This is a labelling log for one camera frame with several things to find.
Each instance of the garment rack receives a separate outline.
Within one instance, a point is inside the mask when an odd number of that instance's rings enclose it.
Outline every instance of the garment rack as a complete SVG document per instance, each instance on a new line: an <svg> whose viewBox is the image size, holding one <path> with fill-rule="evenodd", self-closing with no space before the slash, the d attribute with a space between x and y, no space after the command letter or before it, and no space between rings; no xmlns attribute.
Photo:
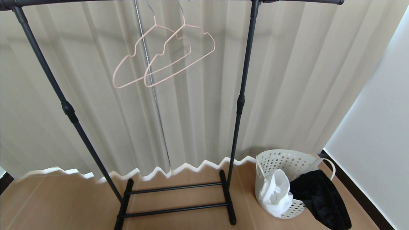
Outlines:
<svg viewBox="0 0 409 230"><path fill-rule="evenodd" d="M61 101L62 109L64 113L68 116L69 120L74 125L75 129L77 130L78 134L80 135L82 141L84 142L85 146L89 150L92 158L94 159L95 163L97 164L98 168L101 170L103 176L106 178L109 186L115 193L115 196L118 198L121 207L119 208L119 213L117 215L117 220L115 223L114 230L122 229L123 223L125 218L130 217L137 217L137 216L148 216L148 215L156 215L156 214L163 214L163 213L170 213L170 212L181 212L181 211L188 211L188 210L197 210L197 209L204 209L204 208L211 208L211 207L226 207L227 213L229 216L230 224L236 224L236 216L233 209L233 202L230 197L230 182L231 182L231 174L233 170L233 163L234 163L234 156L236 152L236 145L237 145L237 137L238 137L238 130L240 126L240 119L241 114L243 112L244 107L244 91L246 88L246 80L247 80L247 72L249 69L250 63L250 54L253 45L253 38L254 38L254 29L256 26L256 18L258 13L258 8L262 2L271 3L271 2L278 2L279 0L250 0L252 1L251 13L250 13L250 25L249 31L247 36L247 45L246 45L246 53L244 57L244 66L243 66L243 75L241 79L241 87L240 87L240 94L237 99L237 111L236 111L236 123L234 126L234 135L233 135L233 143L231 147L231 156L230 156L230 163L229 163L229 172L227 174L227 179L225 172L220 170L220 182L215 183L205 183L205 184L196 184L196 185L186 185L186 186L176 186L176 187L164 187L158 189L148 189L148 190L137 190L132 191L133 180L129 179L126 184L126 189L121 196L118 189L114 185L112 179L109 177L108 172L106 171L104 164L99 159L98 154L96 153L94 147L92 146L90 140L88 139L84 129L80 125L77 116L75 115L75 110L72 105L66 100L63 92L61 91L57 81L55 80L46 59L41 52L41 49L36 41L36 38L33 32L30 29L28 24L27 18L24 14L23 7L25 6L33 6L33 5L44 5L44 4L53 4L53 3L67 3L67 2L86 2L86 1L106 1L106 0L0 0L0 11L8 11L12 10L18 22L21 24L24 33L41 65L44 70L45 75L47 76L51 86L53 87L55 93L57 94L58 98ZM341 5L344 3L344 0L286 0L286 1L297 1L297 2L320 2L320 3L332 3ZM199 205L199 206L191 206L191 207L182 207L182 208L174 208L174 209L167 209L167 210L159 210L159 211L151 211L151 212L140 212L140 213L130 213L127 214L126 210L128 207L129 198L133 194L141 194L141 193L148 193L148 192L162 192L162 191L169 191L169 190L176 190L176 189L187 189L187 188L195 188L195 187L206 187L206 186L216 186L221 185L223 188L223 194L225 197L225 202L223 203L215 203L209 205Z"/></svg>

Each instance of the white plastic basket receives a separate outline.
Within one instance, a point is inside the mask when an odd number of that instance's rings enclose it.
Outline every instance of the white plastic basket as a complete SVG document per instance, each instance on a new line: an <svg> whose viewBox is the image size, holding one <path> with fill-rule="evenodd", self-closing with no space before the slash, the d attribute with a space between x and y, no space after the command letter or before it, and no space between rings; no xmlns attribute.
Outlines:
<svg viewBox="0 0 409 230"><path fill-rule="evenodd" d="M300 175L318 170L318 165L326 160L331 164L333 173L330 179L332 180L335 176L335 166L334 164L325 158L315 158L305 153L286 150L286 149L273 149L267 150L256 156L256 198L258 203L261 205L261 200L258 198L258 194L264 184L264 175L275 169L281 169L285 172L288 180L291 182L298 178ZM302 201L293 199L291 207L281 215L281 219L291 219L300 215L306 206Z"/></svg>

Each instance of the rack base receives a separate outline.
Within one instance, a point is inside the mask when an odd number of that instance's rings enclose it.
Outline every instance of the rack base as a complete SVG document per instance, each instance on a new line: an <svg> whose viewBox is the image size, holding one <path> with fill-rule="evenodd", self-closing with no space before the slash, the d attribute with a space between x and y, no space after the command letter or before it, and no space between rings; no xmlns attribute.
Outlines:
<svg viewBox="0 0 409 230"><path fill-rule="evenodd" d="M205 183L205 184L197 184L197 185L186 185L186 186L177 186L177 187L165 187L159 189L147 189L147 190L137 190L132 191L133 180L129 179L128 183L126 184L126 189L124 192L124 196L122 198L121 207L119 208L119 213L117 216L117 221L115 223L114 230L121 230L124 224L125 218L129 217L138 217L138 216L149 216L149 215L156 215L156 214L163 214L163 213L171 213L171 212L181 212L181 211L189 211L189 210L196 210L196 209L203 209L203 208L210 208L210 207L227 207L227 213L229 215L229 220L231 225L235 225L237 223L236 215L233 209L233 202L231 201L230 192L227 187L227 180L225 176L225 172L220 170L219 173L221 182L216 183ZM206 186L215 186L221 185L223 188L223 194L225 196L224 203L216 203L210 205L199 205L199 206L192 206L192 207L181 207L181 208L174 208L174 209L166 209L166 210L158 210L158 211L151 211L151 212L139 212L139 213L126 213L126 209L128 208L129 198L133 194L141 194L141 193L148 193L148 192L161 192L161 191L169 191L169 190L176 190L176 189L187 189L187 188L196 188L196 187L206 187Z"/></svg>

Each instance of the curtain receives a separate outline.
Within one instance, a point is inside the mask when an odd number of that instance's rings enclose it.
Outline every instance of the curtain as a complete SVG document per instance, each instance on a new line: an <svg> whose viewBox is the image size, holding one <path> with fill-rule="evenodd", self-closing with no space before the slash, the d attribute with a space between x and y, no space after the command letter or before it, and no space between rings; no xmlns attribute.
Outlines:
<svg viewBox="0 0 409 230"><path fill-rule="evenodd" d="M150 1L157 23L182 25L177 1ZM236 158L266 149L318 153L379 62L409 2L346 1L342 6L276 2L260 6ZM174 78L151 88L112 87L117 64L141 36L133 1L25 7L51 70L75 108L108 171L142 175L187 162L219 163L230 156L250 1L181 1L186 23L201 26L216 50ZM152 12L138 1L142 28ZM149 57L171 35L146 36ZM186 59L153 74L155 82L205 55L212 40L198 29L179 36ZM189 51L173 39L152 71ZM61 110L11 11L0 13L0 164L13 177L59 166L101 176ZM143 45L118 72L118 84L143 76Z"/></svg>

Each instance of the dark baseboard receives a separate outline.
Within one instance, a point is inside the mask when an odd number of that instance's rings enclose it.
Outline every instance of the dark baseboard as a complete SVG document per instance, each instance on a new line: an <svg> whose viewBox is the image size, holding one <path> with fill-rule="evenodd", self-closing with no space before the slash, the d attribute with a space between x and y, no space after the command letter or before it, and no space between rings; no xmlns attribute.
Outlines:
<svg viewBox="0 0 409 230"><path fill-rule="evenodd" d="M394 228L389 224L385 217L379 212L379 210L373 205L373 203L368 199L367 196L356 186L354 182L347 176L347 174L334 162L334 160L326 153L324 150L318 154L321 158L326 158L331 160L334 165L337 178L344 184L348 191L355 197L358 203L364 208L366 213L375 222L381 230L394 230Z"/></svg>
<svg viewBox="0 0 409 230"><path fill-rule="evenodd" d="M14 178L10 174L4 174L4 176L0 179L0 195L13 182L13 180Z"/></svg>

